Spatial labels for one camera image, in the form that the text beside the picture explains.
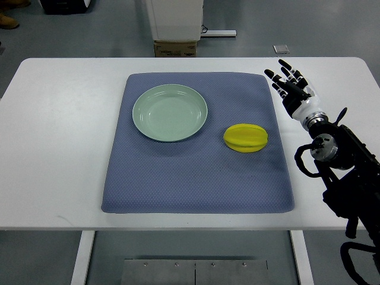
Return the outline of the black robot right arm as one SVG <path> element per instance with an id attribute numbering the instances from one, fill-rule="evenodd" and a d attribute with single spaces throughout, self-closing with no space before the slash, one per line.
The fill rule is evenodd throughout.
<path id="1" fill-rule="evenodd" d="M 305 125 L 313 141 L 297 149 L 295 162 L 306 176 L 323 180 L 323 201 L 347 219 L 350 241 L 342 244 L 341 259 L 351 279 L 366 284 L 349 251 L 372 253 L 379 266 L 379 161 L 348 127 L 321 112 L 307 116 Z"/>

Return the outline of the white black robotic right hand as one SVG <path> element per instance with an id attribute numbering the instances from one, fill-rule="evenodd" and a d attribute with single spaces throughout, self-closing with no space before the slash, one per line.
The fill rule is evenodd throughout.
<path id="1" fill-rule="evenodd" d="M 319 105 L 320 99 L 300 71 L 282 59 L 278 62 L 283 77 L 270 69 L 266 69 L 264 74 L 273 82 L 272 87 L 281 97 L 288 115 L 308 130 L 313 120 L 325 116 Z"/>

